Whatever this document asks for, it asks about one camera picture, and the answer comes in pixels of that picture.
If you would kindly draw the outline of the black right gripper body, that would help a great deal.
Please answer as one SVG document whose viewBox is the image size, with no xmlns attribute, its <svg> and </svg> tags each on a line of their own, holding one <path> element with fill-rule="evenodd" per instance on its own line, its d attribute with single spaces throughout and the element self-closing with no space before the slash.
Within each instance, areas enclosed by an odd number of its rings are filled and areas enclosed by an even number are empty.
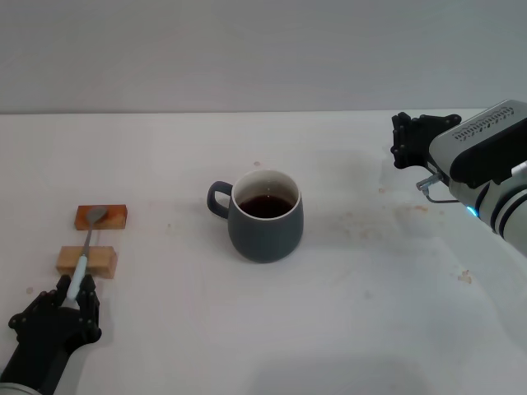
<svg viewBox="0 0 527 395">
<path fill-rule="evenodd" d="M 430 145 L 436 138 L 433 133 L 413 133 L 407 136 L 407 161 L 409 165 L 434 164 Z"/>
</svg>

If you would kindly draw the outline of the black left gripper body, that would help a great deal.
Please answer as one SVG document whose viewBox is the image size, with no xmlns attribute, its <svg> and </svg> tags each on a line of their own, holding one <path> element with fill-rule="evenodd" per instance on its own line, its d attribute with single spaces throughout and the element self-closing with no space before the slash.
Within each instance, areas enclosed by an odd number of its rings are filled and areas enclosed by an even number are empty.
<svg viewBox="0 0 527 395">
<path fill-rule="evenodd" d="M 14 315 L 9 327 L 18 345 L 1 374 L 3 388 L 54 391 L 72 354 L 82 318 L 71 308 L 33 308 Z"/>
</svg>

